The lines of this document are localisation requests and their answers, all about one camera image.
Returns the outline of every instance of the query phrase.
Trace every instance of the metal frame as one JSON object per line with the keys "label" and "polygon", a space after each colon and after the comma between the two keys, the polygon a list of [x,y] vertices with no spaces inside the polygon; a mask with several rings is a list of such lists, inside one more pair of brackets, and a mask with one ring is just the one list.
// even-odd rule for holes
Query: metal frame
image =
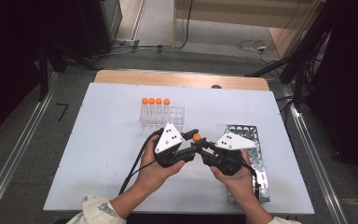
{"label": "metal frame", "polygon": [[[282,90],[285,96],[293,95],[293,91],[290,84],[283,85]],[[303,116],[297,113],[297,110],[294,105],[290,106],[290,111],[292,113],[293,119],[298,129],[298,133],[301,136],[301,140],[310,159],[310,164],[312,165],[313,172],[315,173],[316,179],[319,182],[319,186],[321,187],[322,194],[324,195],[324,199],[326,201],[328,209],[330,210],[330,214],[332,219],[334,220],[334,223],[348,223],[339,198],[337,197],[330,178],[328,177],[328,174],[324,169],[324,165],[319,158],[318,151],[316,150],[315,145],[312,142],[310,133],[308,132],[307,125]]]}
{"label": "metal frame", "polygon": [[48,103],[56,89],[57,83],[59,81],[58,74],[53,73],[51,75],[49,86],[50,91],[48,92],[47,96],[42,102],[38,102],[36,108],[34,109],[34,113],[28,120],[22,134],[17,141],[16,146],[13,147],[13,150],[10,153],[4,167],[0,172],[0,200],[2,199],[7,186],[16,172],[16,169],[21,161],[22,156],[24,155],[28,144],[30,143],[34,132],[39,124],[39,121],[42,119],[43,115],[45,114],[46,108],[48,107]]}

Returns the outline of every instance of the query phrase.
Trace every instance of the test tube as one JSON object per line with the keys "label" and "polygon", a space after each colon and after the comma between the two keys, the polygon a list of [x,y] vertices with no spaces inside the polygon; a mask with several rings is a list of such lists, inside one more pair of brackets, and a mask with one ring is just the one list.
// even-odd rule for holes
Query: test tube
{"label": "test tube", "polygon": [[161,104],[162,100],[161,98],[156,99],[156,123],[161,124],[161,118],[162,118],[162,111],[161,111]]}
{"label": "test tube", "polygon": [[154,123],[154,119],[156,116],[156,111],[155,111],[156,100],[154,98],[149,98],[148,102],[149,102],[149,123]]}
{"label": "test tube", "polygon": [[149,103],[147,98],[146,97],[142,98],[141,117],[139,118],[141,123],[147,121],[147,103]]}
{"label": "test tube", "polygon": [[170,118],[170,115],[168,114],[170,111],[170,103],[171,103],[170,99],[168,98],[164,99],[164,125],[167,124]]}

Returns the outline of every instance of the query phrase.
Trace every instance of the orange cap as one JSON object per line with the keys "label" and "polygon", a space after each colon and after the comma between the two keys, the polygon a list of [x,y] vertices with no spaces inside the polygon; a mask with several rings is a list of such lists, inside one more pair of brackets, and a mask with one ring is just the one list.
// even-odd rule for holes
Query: orange cap
{"label": "orange cap", "polygon": [[165,98],[165,99],[164,99],[164,104],[165,104],[165,105],[169,105],[169,104],[170,104],[170,99]]}
{"label": "orange cap", "polygon": [[155,99],[154,98],[149,98],[149,104],[153,105],[155,103]]}
{"label": "orange cap", "polygon": [[193,134],[193,141],[198,142],[201,140],[201,135],[199,133]]}
{"label": "orange cap", "polygon": [[143,104],[143,105],[147,105],[148,102],[149,102],[149,101],[147,100],[146,97],[142,98],[142,104]]}

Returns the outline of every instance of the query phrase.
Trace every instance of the hand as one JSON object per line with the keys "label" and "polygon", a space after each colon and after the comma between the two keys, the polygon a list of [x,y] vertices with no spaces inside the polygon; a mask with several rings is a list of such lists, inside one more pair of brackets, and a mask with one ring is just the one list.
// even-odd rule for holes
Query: hand
{"label": "hand", "polygon": [[[158,138],[159,136],[154,136],[147,143],[140,167],[155,160],[153,150]],[[184,164],[184,161],[179,161],[171,167],[163,168],[154,161],[139,171],[135,183],[128,190],[110,201],[112,207],[119,216],[126,218],[136,206],[159,189],[168,177],[177,174]]]}
{"label": "hand", "polygon": [[[141,158],[140,167],[155,160],[153,150],[158,139],[159,136],[153,136],[147,143],[144,155]],[[184,164],[184,161],[179,161],[171,167],[163,168],[157,162],[153,162],[139,171],[138,177],[133,185],[148,190],[148,193],[150,194],[159,189],[168,177],[177,174]]]}
{"label": "hand", "polygon": [[[241,154],[246,163],[250,165],[248,152],[241,150]],[[211,171],[217,180],[226,185],[228,192],[235,201],[246,200],[255,196],[253,176],[247,168],[242,166],[234,175],[223,175],[222,172],[214,166],[211,167]]]}
{"label": "hand", "polygon": [[[246,150],[241,150],[243,159],[248,163],[249,155]],[[253,176],[251,172],[241,167],[234,175],[223,175],[216,167],[212,166],[214,177],[226,185],[228,192],[240,205],[246,217],[252,224],[265,224],[272,220],[272,216],[261,206],[254,194]]]}

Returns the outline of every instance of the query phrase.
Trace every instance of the floor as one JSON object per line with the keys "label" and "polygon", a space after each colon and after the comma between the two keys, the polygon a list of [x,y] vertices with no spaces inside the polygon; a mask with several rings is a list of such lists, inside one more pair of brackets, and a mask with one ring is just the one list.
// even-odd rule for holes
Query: floor
{"label": "floor", "polygon": [[[142,45],[171,44],[171,1],[162,3],[158,0],[121,0],[120,2],[123,15],[125,17],[129,15],[127,16],[129,19],[123,21],[122,29],[117,34],[119,40],[131,42],[139,39]],[[129,11],[134,13],[132,15],[124,13]],[[138,24],[137,29],[133,28],[135,24]],[[181,44],[182,21],[178,21],[177,27],[177,44]],[[268,50],[262,52],[262,59],[250,50],[250,45],[246,45],[249,44],[248,42],[243,42],[241,48],[237,46],[241,41],[247,40],[263,40],[261,42],[270,43]],[[243,76],[265,67],[267,63],[263,59],[280,60],[271,43],[268,29],[264,27],[227,26],[192,21],[189,26],[188,43],[180,52],[166,51],[157,54],[152,50],[145,50],[133,54],[115,55],[126,51],[126,49],[115,49],[110,55],[93,59],[92,62],[106,69],[191,71]],[[54,223],[56,220],[76,214],[76,212],[43,211],[44,201],[76,121],[78,109],[81,107],[88,84],[93,81],[96,74],[73,61],[68,63],[70,66],[65,74],[52,75],[50,85],[54,88],[51,90],[48,102],[44,102],[44,105],[37,102],[39,89],[36,88],[0,128],[0,173],[7,159],[10,158],[10,153],[19,147],[22,149],[19,150],[22,159],[16,166],[8,167],[8,170],[11,170],[10,182],[0,186],[0,189],[4,189],[4,193],[0,194],[0,223]],[[286,95],[277,79],[281,71],[282,69],[277,69],[263,76],[276,98]],[[286,103],[279,101],[279,108],[284,108]],[[69,105],[63,117],[62,105]],[[33,133],[32,138],[29,138],[24,146],[16,145],[19,139],[24,138],[21,135],[22,131],[27,130],[28,120],[34,118],[37,108],[44,110],[44,114],[35,121],[37,125],[34,129],[28,128]],[[329,143],[330,132],[320,120],[312,116],[306,105],[302,105],[302,109],[302,116],[307,123],[312,143],[334,186],[334,192],[342,205],[346,220],[336,221],[332,218],[331,208],[326,205],[326,198],[323,195],[323,186],[320,185],[304,147],[303,136],[298,132],[296,119],[293,119],[291,112],[288,111],[287,116],[282,113],[282,118],[284,120],[288,118],[287,130],[292,138],[300,170],[315,209],[315,215],[290,218],[296,218],[302,223],[358,223],[358,167],[345,161],[332,160],[331,156],[335,150]]]}

